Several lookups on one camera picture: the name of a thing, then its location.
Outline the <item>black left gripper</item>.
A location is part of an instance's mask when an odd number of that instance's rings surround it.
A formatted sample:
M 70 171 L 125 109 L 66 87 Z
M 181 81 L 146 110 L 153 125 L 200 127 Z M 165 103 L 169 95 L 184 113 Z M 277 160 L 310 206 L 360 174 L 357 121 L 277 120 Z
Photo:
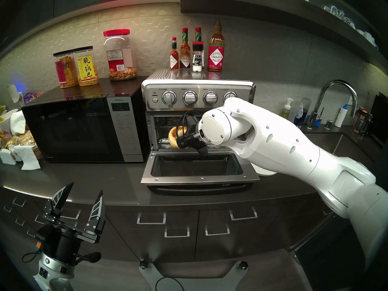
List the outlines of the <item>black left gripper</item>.
M 96 263 L 101 259 L 100 252 L 81 255 L 78 251 L 82 242 L 99 242 L 105 225 L 104 193 L 99 192 L 85 229 L 80 229 L 59 219 L 73 185 L 74 182 L 67 184 L 46 201 L 44 223 L 36 232 L 36 252 L 67 265 L 77 265 L 81 261 Z

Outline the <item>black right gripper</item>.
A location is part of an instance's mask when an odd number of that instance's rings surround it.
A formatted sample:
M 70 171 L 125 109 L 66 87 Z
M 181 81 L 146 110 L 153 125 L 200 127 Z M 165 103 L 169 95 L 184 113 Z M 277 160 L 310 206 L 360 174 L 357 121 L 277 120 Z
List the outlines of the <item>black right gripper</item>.
M 182 149 L 195 149 L 200 158 L 206 159 L 209 157 L 207 144 L 202 140 L 201 134 L 198 132 L 198 120 L 193 112 L 186 112 L 181 117 L 182 136 L 177 137 L 177 146 Z

